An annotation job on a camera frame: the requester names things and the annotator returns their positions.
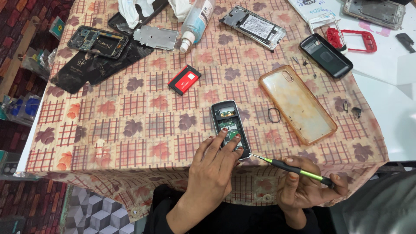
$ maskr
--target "screwdriver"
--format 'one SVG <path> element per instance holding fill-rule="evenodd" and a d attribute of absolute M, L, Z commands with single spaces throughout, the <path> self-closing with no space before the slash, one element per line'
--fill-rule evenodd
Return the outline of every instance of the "screwdriver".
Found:
<path fill-rule="evenodd" d="M 320 175 L 317 175 L 317 174 L 313 174 L 311 172 L 304 171 L 299 167 L 289 166 L 284 161 L 280 161 L 280 160 L 277 160 L 277 159 L 264 158 L 262 156 L 258 156 L 258 155 L 251 154 L 251 153 L 250 153 L 250 155 L 258 157 L 259 159 L 263 159 L 264 161 L 270 163 L 271 165 L 273 165 L 275 167 L 278 167 L 280 169 L 283 169 L 285 171 L 294 172 L 298 175 L 302 174 L 302 175 L 305 175 L 305 176 L 310 177 L 312 179 L 315 179 L 315 180 L 321 182 L 322 184 L 327 185 L 330 189 L 334 188 L 334 186 L 335 186 L 335 184 L 332 182 L 332 180 L 328 177 L 320 176 Z"/>

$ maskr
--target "hand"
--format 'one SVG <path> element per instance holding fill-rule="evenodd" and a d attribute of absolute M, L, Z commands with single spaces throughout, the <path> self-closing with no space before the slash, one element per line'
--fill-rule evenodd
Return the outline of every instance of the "hand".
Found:
<path fill-rule="evenodd" d="M 218 152 L 227 133 L 227 128 L 222 129 L 216 138 L 209 137 L 196 150 L 189 168 L 188 188 L 166 216 L 175 234 L 194 227 L 231 192 L 231 172 L 244 149 L 234 151 L 241 140 L 237 134 Z"/>
<path fill-rule="evenodd" d="M 321 175 L 321 170 L 312 160 L 299 156 L 289 156 L 284 159 L 287 165 L 300 167 L 305 171 Z M 285 213 L 286 223 L 295 229 L 301 229 L 306 224 L 305 214 L 301 209 L 322 204 L 326 201 L 343 197 L 348 192 L 346 178 L 330 174 L 335 183 L 333 189 L 322 188 L 321 183 L 304 175 L 289 172 L 277 186 L 277 204 Z"/>

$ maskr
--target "black clothing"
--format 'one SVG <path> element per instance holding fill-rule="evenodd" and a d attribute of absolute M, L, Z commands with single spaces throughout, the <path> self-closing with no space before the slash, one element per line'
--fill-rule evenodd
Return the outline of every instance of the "black clothing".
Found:
<path fill-rule="evenodd" d="M 175 206 L 183 192 L 175 191 L 166 184 L 154 190 L 153 204 L 147 217 L 144 234 L 173 234 L 166 215 Z M 244 206 L 222 202 L 211 214 L 187 233 L 193 234 L 320 234 L 318 222 L 311 208 L 303 209 L 306 226 L 295 230 L 286 224 L 283 211 L 278 205 Z"/>

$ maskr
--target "orange transparent phone case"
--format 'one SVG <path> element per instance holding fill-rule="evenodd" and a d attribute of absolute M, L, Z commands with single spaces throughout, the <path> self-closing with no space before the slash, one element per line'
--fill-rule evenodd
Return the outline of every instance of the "orange transparent phone case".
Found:
<path fill-rule="evenodd" d="M 302 144 L 311 145 L 337 131 L 337 124 L 291 66 L 262 75 L 259 83 Z"/>

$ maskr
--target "floral tablecloth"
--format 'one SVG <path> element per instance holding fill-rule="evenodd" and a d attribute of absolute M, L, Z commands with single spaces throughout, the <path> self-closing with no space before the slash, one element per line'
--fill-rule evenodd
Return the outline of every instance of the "floral tablecloth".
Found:
<path fill-rule="evenodd" d="M 235 5 L 287 30 L 274 53 L 218 22 Z M 117 11 L 117 0 L 76 0 L 51 76 L 76 54 L 66 43 L 80 25 L 112 31 L 107 21 Z M 181 27 L 170 6 L 149 25 Z M 309 34 L 307 24 L 284 0 L 217 1 L 201 41 L 187 53 L 156 49 L 101 84 L 87 83 L 73 95 L 48 83 L 26 171 L 117 200 L 125 204 L 131 221 L 137 220 L 148 214 L 156 186 L 186 190 L 193 155 L 214 134 L 209 106 L 233 99 L 253 153 L 276 159 L 310 158 L 325 176 L 348 176 L 349 196 L 388 161 L 387 149 L 351 73 L 334 81 L 316 63 L 302 65 L 306 58 L 299 42 Z M 180 96 L 167 82 L 187 64 L 202 77 Z M 286 120 L 270 122 L 267 110 L 273 103 L 259 88 L 258 79 L 282 65 L 292 66 L 303 79 L 337 123 L 336 133 L 306 147 Z M 345 101 L 350 109 L 362 109 L 359 121 L 343 110 Z M 283 175 L 283 170 L 265 162 L 246 159 L 233 172 L 233 191 L 226 201 L 274 204 Z"/>

